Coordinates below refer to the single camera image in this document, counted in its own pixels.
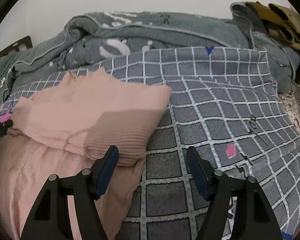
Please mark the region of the pink knit sweater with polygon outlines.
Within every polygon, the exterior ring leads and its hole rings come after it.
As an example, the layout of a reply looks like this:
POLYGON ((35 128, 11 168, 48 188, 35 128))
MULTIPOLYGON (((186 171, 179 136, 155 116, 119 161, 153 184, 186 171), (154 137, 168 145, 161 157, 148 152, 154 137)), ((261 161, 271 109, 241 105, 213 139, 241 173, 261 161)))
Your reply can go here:
POLYGON ((115 145, 117 167, 95 203, 108 238, 114 239, 171 93, 169 86, 123 82, 100 68, 85 76, 66 73, 59 85, 21 98, 11 116, 13 127, 0 143, 0 219, 7 233, 21 237, 49 175, 76 175, 115 145))

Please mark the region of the brown clothes pile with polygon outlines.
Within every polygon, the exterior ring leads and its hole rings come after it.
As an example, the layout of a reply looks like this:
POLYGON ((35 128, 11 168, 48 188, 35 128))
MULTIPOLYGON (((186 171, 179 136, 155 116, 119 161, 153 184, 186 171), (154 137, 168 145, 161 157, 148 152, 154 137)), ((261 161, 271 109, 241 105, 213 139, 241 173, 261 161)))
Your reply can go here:
POLYGON ((272 38, 300 51, 300 15, 295 10, 273 3, 245 4, 257 14, 272 38))

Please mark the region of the dark wooden headboard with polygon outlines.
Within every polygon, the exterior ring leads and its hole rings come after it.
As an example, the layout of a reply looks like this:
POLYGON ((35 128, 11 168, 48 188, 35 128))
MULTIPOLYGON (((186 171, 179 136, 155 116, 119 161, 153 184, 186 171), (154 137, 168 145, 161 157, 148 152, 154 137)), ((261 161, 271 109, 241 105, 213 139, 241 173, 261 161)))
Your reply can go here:
POLYGON ((14 42, 13 44, 7 46, 4 50, 2 50, 0 52, 0 58, 4 57, 10 53, 20 52, 23 50, 30 49, 32 47, 33 47, 33 45, 32 45, 32 40, 31 40, 30 36, 26 36, 16 42, 14 42))

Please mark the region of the grey checked quilt with stars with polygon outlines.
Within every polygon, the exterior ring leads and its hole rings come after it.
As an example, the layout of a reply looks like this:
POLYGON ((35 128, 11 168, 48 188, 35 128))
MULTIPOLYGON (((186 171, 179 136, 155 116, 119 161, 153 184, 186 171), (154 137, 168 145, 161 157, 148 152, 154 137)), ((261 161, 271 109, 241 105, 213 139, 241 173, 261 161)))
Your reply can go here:
POLYGON ((167 84, 168 108, 147 147, 145 172, 120 239, 157 239, 159 231, 201 224, 206 202, 186 163, 194 146, 228 175, 261 183, 284 239, 300 230, 300 118, 277 97, 265 51, 181 48, 139 52, 75 69, 103 67, 123 81, 167 84))

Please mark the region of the floral bed sheet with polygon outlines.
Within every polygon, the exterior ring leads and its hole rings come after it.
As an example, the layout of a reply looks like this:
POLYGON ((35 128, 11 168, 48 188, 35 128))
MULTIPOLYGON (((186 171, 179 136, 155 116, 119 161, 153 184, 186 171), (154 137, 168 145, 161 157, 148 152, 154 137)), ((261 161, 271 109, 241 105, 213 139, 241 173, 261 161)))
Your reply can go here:
POLYGON ((296 83, 292 84, 290 93, 279 93, 279 98, 283 103, 285 112, 289 116, 290 121, 300 133, 300 86, 296 83))

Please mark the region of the grey-green fleece blanket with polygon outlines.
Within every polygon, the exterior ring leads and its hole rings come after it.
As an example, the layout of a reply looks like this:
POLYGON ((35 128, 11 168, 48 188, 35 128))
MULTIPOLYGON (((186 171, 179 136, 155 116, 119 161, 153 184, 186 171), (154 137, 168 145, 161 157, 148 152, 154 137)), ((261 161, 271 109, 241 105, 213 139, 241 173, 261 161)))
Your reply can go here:
POLYGON ((265 49, 281 93, 290 91, 300 63, 292 48, 271 38, 244 2, 230 7, 232 19, 176 12, 91 12, 73 17, 55 37, 0 58, 0 105, 15 87, 63 70, 138 51, 217 46, 265 49))

